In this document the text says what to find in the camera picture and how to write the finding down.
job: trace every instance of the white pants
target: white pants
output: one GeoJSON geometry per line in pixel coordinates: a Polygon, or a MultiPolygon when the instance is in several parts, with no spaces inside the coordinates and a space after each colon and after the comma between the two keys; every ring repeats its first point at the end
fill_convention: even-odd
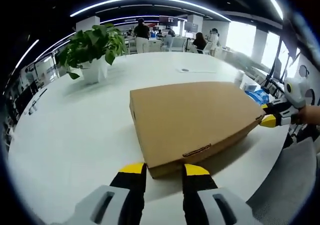
{"type": "Polygon", "coordinates": [[[138,54],[149,52],[149,40],[143,37],[136,38],[136,51],[138,54]]]}

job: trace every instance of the ceiling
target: ceiling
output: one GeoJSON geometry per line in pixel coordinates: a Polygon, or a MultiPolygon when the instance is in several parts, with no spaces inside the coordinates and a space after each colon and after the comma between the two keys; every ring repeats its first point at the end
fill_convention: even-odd
{"type": "MultiPolygon", "coordinates": [[[[178,16],[192,14],[190,11],[210,16],[215,20],[224,20],[210,12],[186,4],[163,0],[127,0],[95,7],[74,17],[70,15],[80,9],[107,0],[12,0],[2,14],[7,31],[4,32],[6,46],[1,66],[1,84],[3,87],[9,74],[32,43],[39,42],[24,58],[19,69],[33,62],[45,49],[61,38],[73,32],[75,24],[91,16],[101,21],[142,15],[178,16]]],[[[281,23],[281,19],[269,0],[183,0],[214,11],[233,11],[260,16],[281,23]]],[[[282,11],[287,8],[280,4],[282,11]]]]}

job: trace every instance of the potted plant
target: potted plant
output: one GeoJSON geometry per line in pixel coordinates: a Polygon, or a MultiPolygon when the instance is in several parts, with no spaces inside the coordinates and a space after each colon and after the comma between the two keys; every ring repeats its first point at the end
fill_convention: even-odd
{"type": "Polygon", "coordinates": [[[80,68],[84,80],[93,84],[105,79],[107,63],[112,65],[115,57],[125,52],[125,40],[119,29],[113,24],[94,25],[92,30],[81,30],[73,35],[58,59],[72,79],[79,78],[79,75],[72,72],[71,68],[80,68]]]}

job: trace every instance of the woman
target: woman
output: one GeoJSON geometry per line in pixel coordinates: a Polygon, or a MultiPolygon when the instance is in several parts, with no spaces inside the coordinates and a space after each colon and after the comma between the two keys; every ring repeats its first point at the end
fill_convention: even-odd
{"type": "Polygon", "coordinates": [[[150,29],[144,23],[143,18],[138,19],[138,26],[135,27],[133,33],[136,36],[136,50],[138,54],[149,52],[150,29]]]}
{"type": "Polygon", "coordinates": [[[193,45],[196,46],[196,49],[199,54],[203,54],[203,50],[205,49],[207,42],[204,39],[204,35],[202,34],[202,32],[198,32],[195,35],[195,40],[193,42],[193,45]]]}
{"type": "Polygon", "coordinates": [[[215,56],[218,40],[219,40],[218,30],[216,28],[213,28],[210,31],[210,35],[208,38],[208,41],[212,43],[212,46],[210,48],[211,56],[215,56]]]}

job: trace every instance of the green leaves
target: green leaves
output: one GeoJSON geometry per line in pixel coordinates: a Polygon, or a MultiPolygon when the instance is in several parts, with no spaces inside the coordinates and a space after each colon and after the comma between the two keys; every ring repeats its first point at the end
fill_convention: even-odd
{"type": "Polygon", "coordinates": [[[72,78],[73,80],[77,79],[77,78],[80,78],[80,76],[76,73],[73,73],[73,72],[70,72],[70,71],[67,71],[66,72],[67,74],[69,74],[70,78],[72,78]]]}
{"type": "MultiPolygon", "coordinates": [[[[126,52],[125,39],[113,24],[94,25],[93,30],[78,31],[70,38],[70,42],[58,55],[59,64],[65,67],[80,68],[85,62],[92,62],[104,56],[112,65],[115,57],[126,52]]],[[[68,72],[72,79],[79,76],[68,72]]]]}
{"type": "Polygon", "coordinates": [[[116,57],[115,57],[113,51],[107,49],[106,52],[105,52],[105,61],[106,61],[108,64],[112,65],[112,64],[114,63],[115,58],[116,58],[116,57]]]}

